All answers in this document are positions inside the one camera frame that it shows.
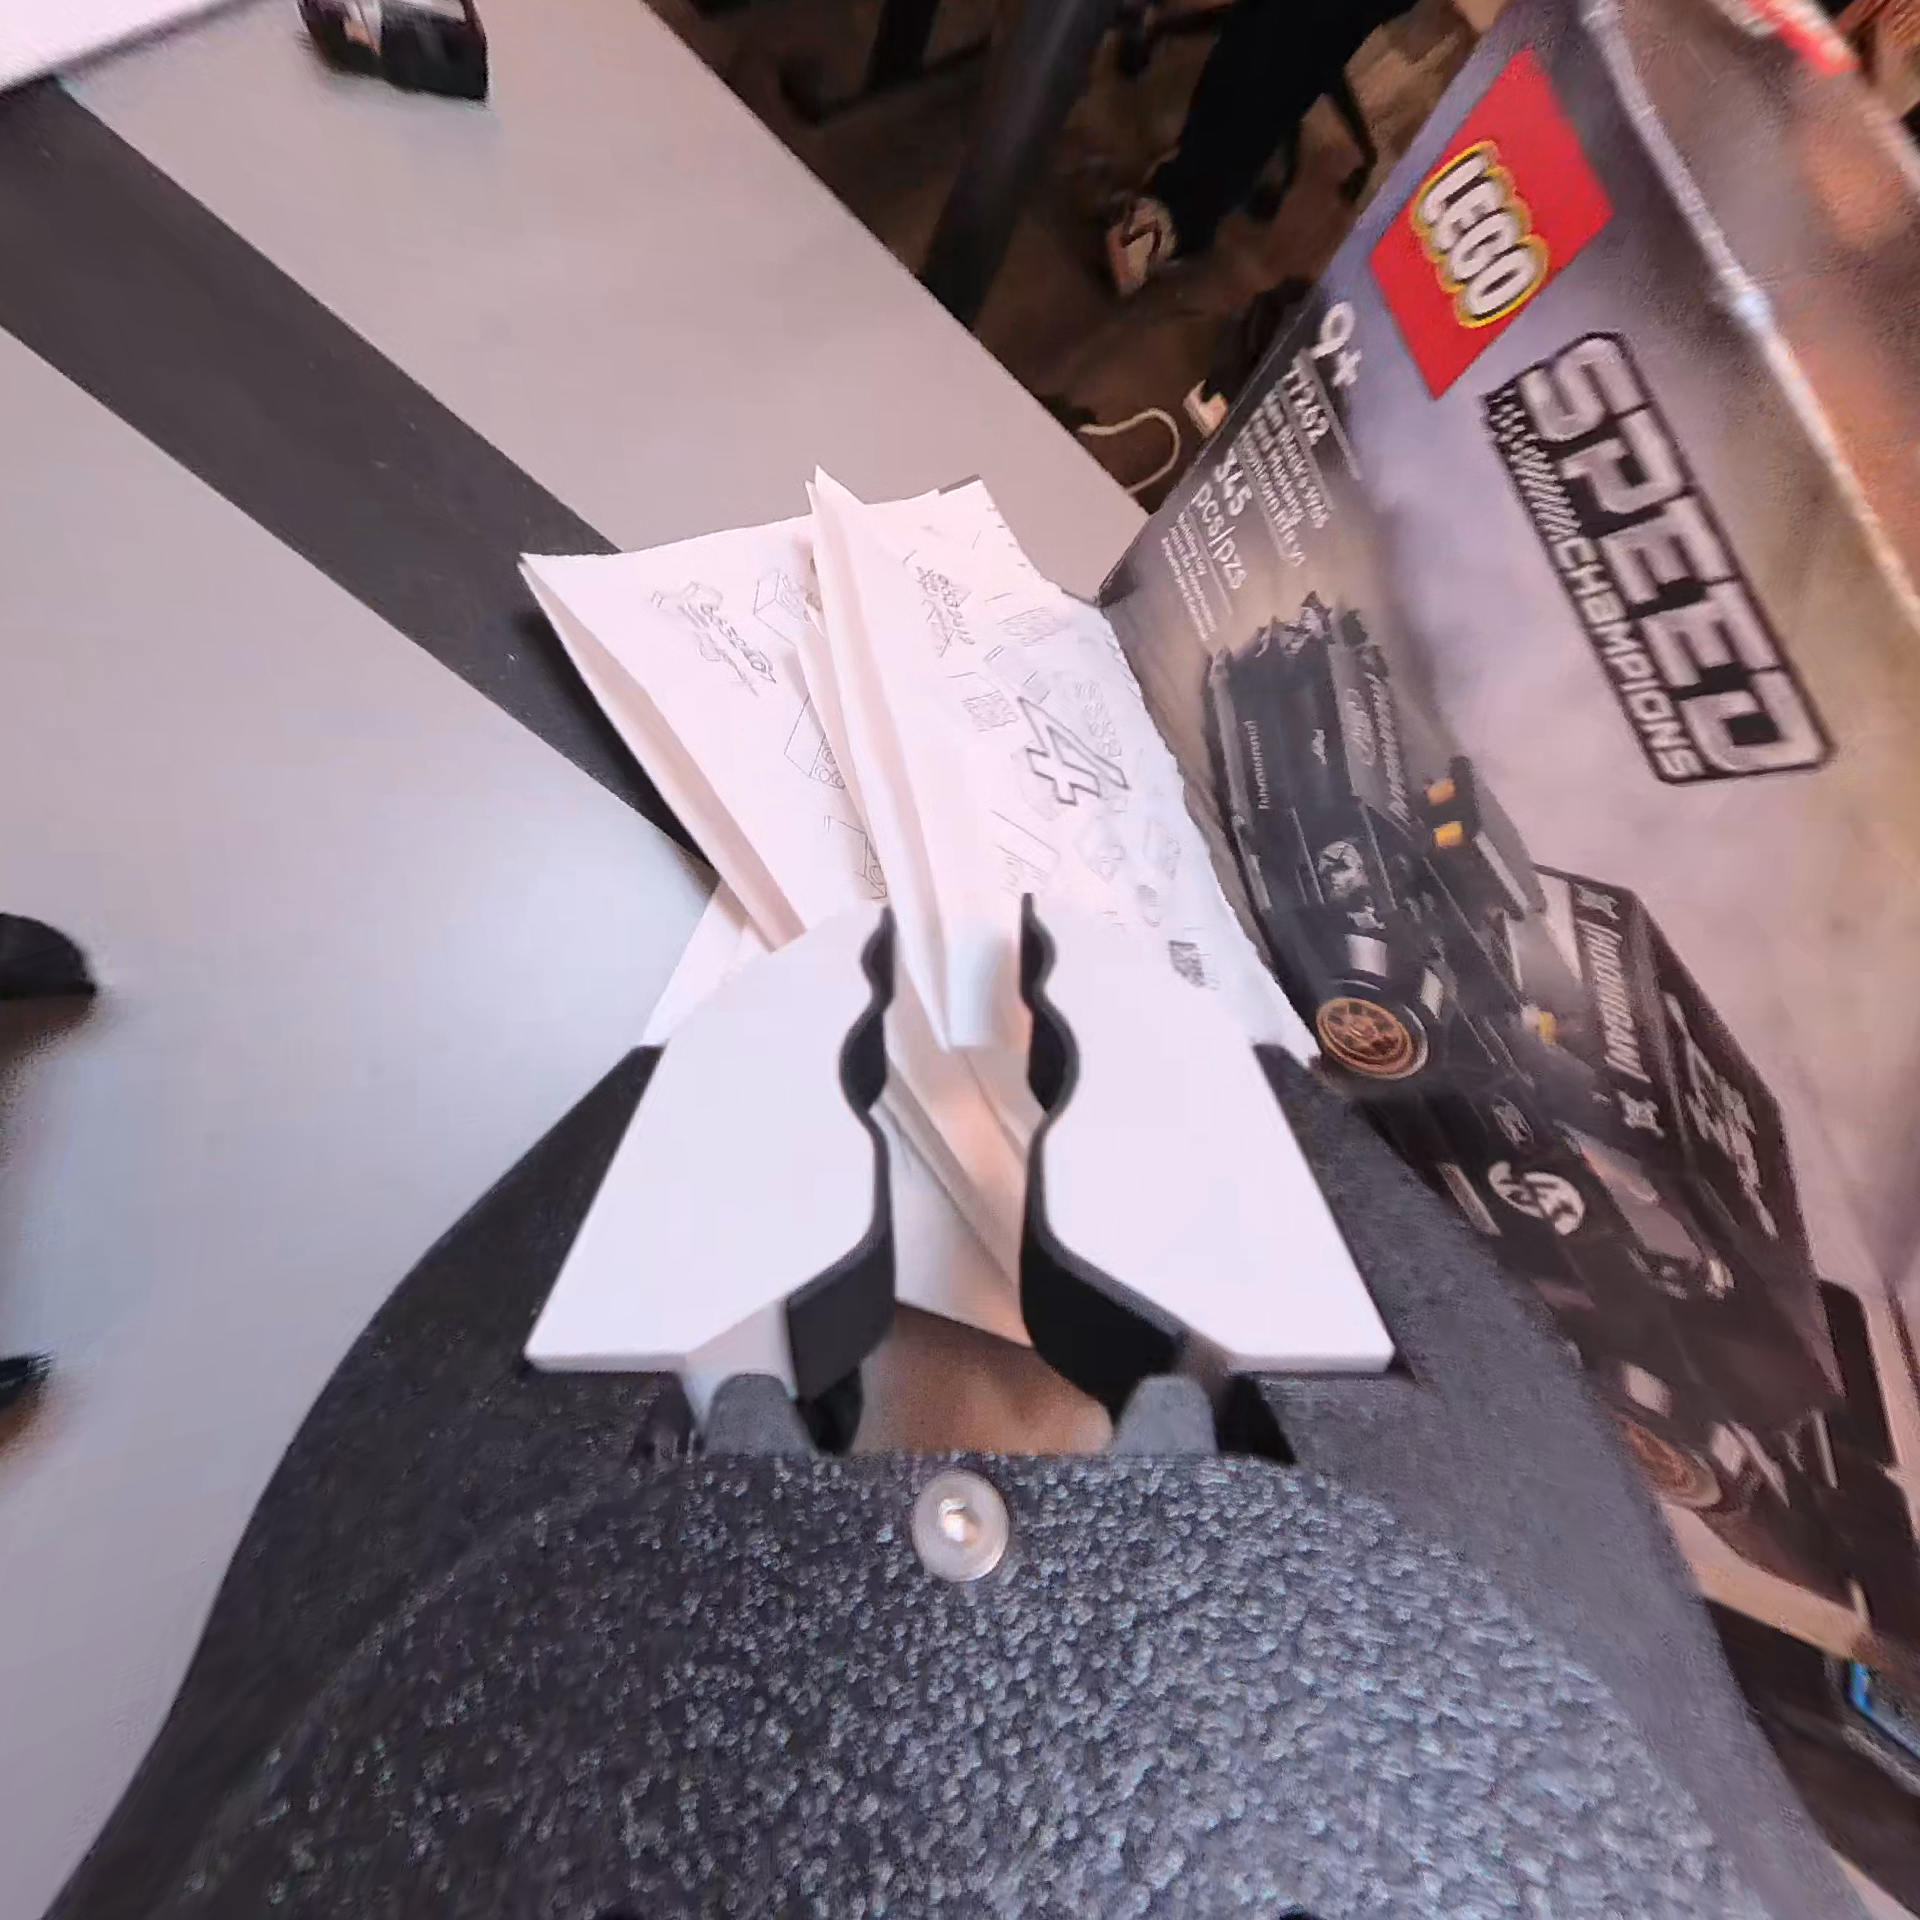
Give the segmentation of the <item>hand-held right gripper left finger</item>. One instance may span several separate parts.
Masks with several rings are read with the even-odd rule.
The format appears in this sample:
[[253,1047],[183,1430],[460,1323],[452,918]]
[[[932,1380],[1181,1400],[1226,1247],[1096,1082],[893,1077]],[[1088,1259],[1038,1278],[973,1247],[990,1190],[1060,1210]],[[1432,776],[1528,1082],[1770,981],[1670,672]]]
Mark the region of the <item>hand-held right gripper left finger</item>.
[[847,1450],[896,1322],[896,1211],[874,1106],[896,917],[860,904],[740,963],[658,1047],[526,1338],[548,1376],[671,1376],[706,1421],[768,1380]]

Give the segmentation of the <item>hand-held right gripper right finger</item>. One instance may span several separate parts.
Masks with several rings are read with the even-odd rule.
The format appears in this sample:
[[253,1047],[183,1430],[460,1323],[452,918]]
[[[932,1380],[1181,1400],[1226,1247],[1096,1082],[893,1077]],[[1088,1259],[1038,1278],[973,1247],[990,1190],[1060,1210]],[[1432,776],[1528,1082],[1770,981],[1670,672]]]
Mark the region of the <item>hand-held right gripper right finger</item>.
[[1021,898],[1025,1085],[1016,1295],[1045,1365],[1105,1411],[1188,1382],[1377,1378],[1396,1359],[1344,1230],[1213,989],[1125,928]]

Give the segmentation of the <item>numbered white paper bag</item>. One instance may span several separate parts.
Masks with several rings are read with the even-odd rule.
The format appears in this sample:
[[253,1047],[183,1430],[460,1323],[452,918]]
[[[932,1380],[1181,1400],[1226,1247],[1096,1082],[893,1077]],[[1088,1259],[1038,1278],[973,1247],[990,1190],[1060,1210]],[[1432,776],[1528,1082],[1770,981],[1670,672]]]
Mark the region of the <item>numbered white paper bag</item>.
[[1193,819],[1111,622],[1021,551],[990,491],[806,487],[832,750],[890,890],[900,1124],[1012,1279],[1024,1151],[1021,900],[1129,934],[1257,1042],[1312,1045]]

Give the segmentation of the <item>black lego set box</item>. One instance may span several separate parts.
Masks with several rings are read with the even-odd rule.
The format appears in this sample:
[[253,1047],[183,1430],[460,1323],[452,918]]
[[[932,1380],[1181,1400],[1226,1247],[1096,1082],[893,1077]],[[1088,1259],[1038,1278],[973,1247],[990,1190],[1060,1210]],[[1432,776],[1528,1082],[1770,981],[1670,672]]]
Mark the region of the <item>black lego set box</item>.
[[1709,1596],[1914,1663],[1914,146],[1511,4],[1101,597],[1309,1054]]

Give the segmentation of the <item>black lego piece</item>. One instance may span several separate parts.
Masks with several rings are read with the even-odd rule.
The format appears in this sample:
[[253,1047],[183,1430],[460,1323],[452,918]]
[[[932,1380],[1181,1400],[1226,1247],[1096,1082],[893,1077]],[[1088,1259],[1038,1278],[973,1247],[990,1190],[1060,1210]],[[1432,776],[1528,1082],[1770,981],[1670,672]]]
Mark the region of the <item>black lego piece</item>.
[[84,950],[60,928],[2,915],[2,1004],[84,1000],[96,989]]

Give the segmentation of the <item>black printed lego panel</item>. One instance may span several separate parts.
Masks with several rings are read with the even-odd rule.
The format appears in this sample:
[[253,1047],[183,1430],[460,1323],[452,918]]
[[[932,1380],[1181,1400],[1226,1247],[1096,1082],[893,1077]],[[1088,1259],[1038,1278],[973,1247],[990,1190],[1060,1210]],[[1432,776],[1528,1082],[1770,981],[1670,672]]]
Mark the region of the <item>black printed lego panel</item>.
[[334,74],[457,102],[488,99],[488,36],[474,2],[297,2]]

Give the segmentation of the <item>white printed sheet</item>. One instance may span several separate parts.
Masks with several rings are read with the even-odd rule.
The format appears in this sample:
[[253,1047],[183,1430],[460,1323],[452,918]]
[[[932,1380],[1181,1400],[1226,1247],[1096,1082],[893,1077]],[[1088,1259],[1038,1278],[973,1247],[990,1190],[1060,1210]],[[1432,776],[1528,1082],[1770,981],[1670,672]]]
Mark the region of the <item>white printed sheet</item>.
[[224,2],[2,2],[2,91],[172,32]]

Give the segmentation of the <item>black table frame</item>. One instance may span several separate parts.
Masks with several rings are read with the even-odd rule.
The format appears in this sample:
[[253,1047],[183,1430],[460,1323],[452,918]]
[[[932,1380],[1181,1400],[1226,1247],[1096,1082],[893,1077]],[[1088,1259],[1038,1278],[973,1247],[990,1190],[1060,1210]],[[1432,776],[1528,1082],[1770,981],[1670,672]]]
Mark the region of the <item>black table frame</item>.
[[1012,245],[1024,202],[1088,86],[1112,2],[1021,2],[998,53],[975,135],[950,180],[918,275],[973,328]]

